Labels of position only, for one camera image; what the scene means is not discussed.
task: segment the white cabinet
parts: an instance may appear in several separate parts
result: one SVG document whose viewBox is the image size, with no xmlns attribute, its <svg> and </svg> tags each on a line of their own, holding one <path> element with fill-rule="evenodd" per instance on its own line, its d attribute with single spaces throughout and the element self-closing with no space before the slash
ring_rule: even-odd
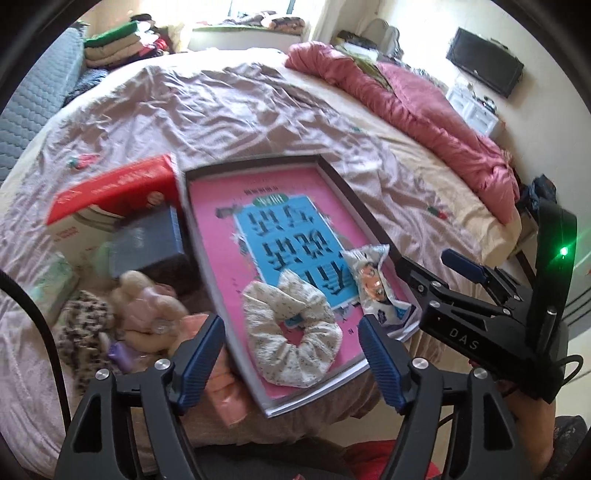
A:
<svg viewBox="0 0 591 480">
<path fill-rule="evenodd" d="M 501 119 L 478 102 L 469 90 L 452 87 L 447 92 L 447 100 L 464 121 L 482 135 L 494 140 L 505 128 Z"/>
</svg>

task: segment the pink bed sheet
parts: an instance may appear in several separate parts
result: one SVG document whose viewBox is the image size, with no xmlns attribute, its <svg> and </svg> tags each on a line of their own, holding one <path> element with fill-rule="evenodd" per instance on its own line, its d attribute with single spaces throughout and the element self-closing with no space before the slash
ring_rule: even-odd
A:
<svg viewBox="0 0 591 480">
<path fill-rule="evenodd" d="M 373 113 L 432 150 L 504 225 L 519 198 L 507 153 L 472 130 L 443 92 L 427 80 L 389 63 L 378 63 L 392 92 L 365 74 L 352 58 L 321 42 L 291 46 L 285 66 L 321 77 L 360 100 Z"/>
</svg>

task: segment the metal screw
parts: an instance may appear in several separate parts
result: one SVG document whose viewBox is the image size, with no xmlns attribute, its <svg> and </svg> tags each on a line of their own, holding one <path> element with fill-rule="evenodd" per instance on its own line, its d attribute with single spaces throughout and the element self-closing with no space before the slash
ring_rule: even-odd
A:
<svg viewBox="0 0 591 480">
<path fill-rule="evenodd" d="M 413 367 L 419 370 L 425 370 L 429 366 L 429 362 L 421 357 L 413 358 Z"/>
<path fill-rule="evenodd" d="M 170 367 L 170 360 L 168 358 L 161 358 L 154 363 L 156 370 L 166 370 L 168 367 Z"/>
<path fill-rule="evenodd" d="M 483 368 L 476 368 L 474 370 L 474 376 L 480 380 L 484 380 L 486 377 L 488 377 L 488 372 Z"/>
<path fill-rule="evenodd" d="M 109 376 L 109 371 L 106 368 L 101 368 L 100 370 L 98 370 L 97 373 L 95 373 L 95 378 L 97 380 L 104 380 L 108 376 Z"/>
</svg>

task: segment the tiled floor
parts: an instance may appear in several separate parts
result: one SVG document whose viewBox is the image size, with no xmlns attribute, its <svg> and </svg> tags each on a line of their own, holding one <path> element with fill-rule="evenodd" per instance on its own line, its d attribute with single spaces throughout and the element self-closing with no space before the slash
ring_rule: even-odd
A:
<svg viewBox="0 0 591 480">
<path fill-rule="evenodd" d="M 525 275 L 514 259 L 506 262 L 503 268 L 518 280 L 525 281 Z M 581 415 L 589 425 L 591 421 L 591 331 L 573 339 L 569 343 L 569 353 L 583 355 L 588 359 L 588 363 L 583 367 L 579 376 L 558 394 L 557 415 Z M 449 348 L 446 349 L 438 367 L 457 372 L 470 370 L 466 358 Z M 451 407 L 444 407 L 441 416 L 446 416 L 450 412 Z M 364 418 L 360 420 L 350 418 L 336 423 L 326 429 L 323 436 L 343 446 L 368 440 L 394 439 L 401 424 L 402 417 L 381 401 Z M 450 429 L 451 423 L 447 423 L 439 429 L 437 435 L 432 460 L 440 469 L 443 469 L 445 463 Z"/>
</svg>

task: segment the wall-mounted television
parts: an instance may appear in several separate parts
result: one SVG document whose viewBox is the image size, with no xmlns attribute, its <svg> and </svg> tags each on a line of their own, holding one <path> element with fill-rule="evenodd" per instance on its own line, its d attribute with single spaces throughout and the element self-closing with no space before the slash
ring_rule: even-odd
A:
<svg viewBox="0 0 591 480">
<path fill-rule="evenodd" d="M 504 46 L 458 28 L 446 58 L 456 67 L 508 98 L 523 64 Z"/>
</svg>

